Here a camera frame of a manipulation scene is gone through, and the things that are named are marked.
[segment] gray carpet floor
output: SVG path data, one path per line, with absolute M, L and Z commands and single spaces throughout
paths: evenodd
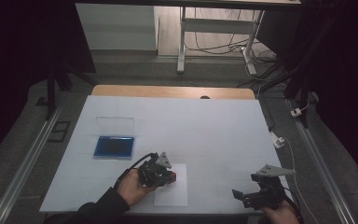
M 118 85 L 159 85 L 159 86 L 200 86 L 235 88 L 250 78 L 244 70 L 243 60 L 235 59 L 186 59 L 186 71 L 176 74 L 175 59 L 144 57 L 95 56 L 97 74 L 90 75 L 101 84 Z M 260 64 L 257 71 L 262 73 L 268 66 Z M 57 141 L 60 136 L 52 133 L 31 172 L 19 199 L 14 204 L 7 223 L 42 223 L 45 215 L 38 212 L 49 184 L 60 164 L 62 154 L 69 142 L 71 133 L 82 106 L 92 91 L 90 84 L 75 76 L 70 76 L 74 87 L 68 93 L 64 108 L 58 122 L 69 122 L 68 134 Z M 303 140 L 296 128 L 295 121 L 290 116 L 285 99 L 282 95 L 284 86 L 277 86 L 258 95 L 263 108 L 266 122 L 278 136 L 285 137 L 293 149 L 298 189 L 292 177 L 288 177 L 289 186 L 299 197 L 302 214 L 306 223 L 341 223 L 335 206 L 324 188 L 324 183 L 318 175 L 310 159 Z M 36 105 L 40 97 L 46 97 L 46 82 L 35 84 L 29 91 L 29 100 L 21 116 L 0 146 L 0 199 L 7 185 L 18 169 L 21 161 L 35 140 L 45 122 L 47 108 Z M 358 166 L 348 151 L 336 139 L 333 133 L 324 125 L 315 112 L 316 102 L 309 106 L 309 129 L 314 136 L 317 146 L 341 189 L 345 200 L 358 223 Z M 277 154 L 284 168 L 293 168 L 289 144 L 277 149 Z M 138 223 L 167 223 L 166 218 L 142 219 Z M 218 219 L 220 223 L 240 223 L 241 219 Z M 171 218 L 169 223 L 216 223 L 207 217 L 197 220 Z

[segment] white power adapter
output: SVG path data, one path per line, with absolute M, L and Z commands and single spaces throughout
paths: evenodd
M 275 133 L 273 133 L 273 132 L 270 132 L 270 134 L 271 134 L 272 144 L 273 144 L 276 148 L 283 147 L 284 139 L 281 138 L 281 137 L 280 137 L 280 138 L 277 137 L 277 135 L 275 135 Z
M 295 117 L 298 117 L 301 115 L 301 110 L 299 108 L 297 108 L 297 109 L 290 111 L 290 113 L 292 114 L 292 117 L 295 118 Z

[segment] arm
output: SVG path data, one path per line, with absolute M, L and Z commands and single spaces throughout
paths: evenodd
M 260 209 L 269 218 L 272 224 L 298 224 L 296 212 L 287 201 L 283 201 L 277 210 L 269 207 Z
M 137 170 L 131 170 L 118 185 L 117 191 L 110 188 L 97 203 L 86 203 L 64 224 L 113 223 L 130 207 L 137 204 L 156 188 L 145 188 L 139 181 Z

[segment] hand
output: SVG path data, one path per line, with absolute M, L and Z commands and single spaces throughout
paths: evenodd
M 295 210 L 285 200 L 283 200 L 277 210 L 269 207 L 264 207 L 260 210 L 267 215 L 272 224 L 298 224 Z
M 128 206 L 131 207 L 141 201 L 147 193 L 154 191 L 156 188 L 157 187 L 143 187 L 139 181 L 138 170 L 132 169 L 121 180 L 121 183 L 117 187 L 117 193 L 120 194 Z

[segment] white wall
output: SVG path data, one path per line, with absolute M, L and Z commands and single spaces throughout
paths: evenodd
M 154 7 L 76 4 L 90 49 L 157 49 Z

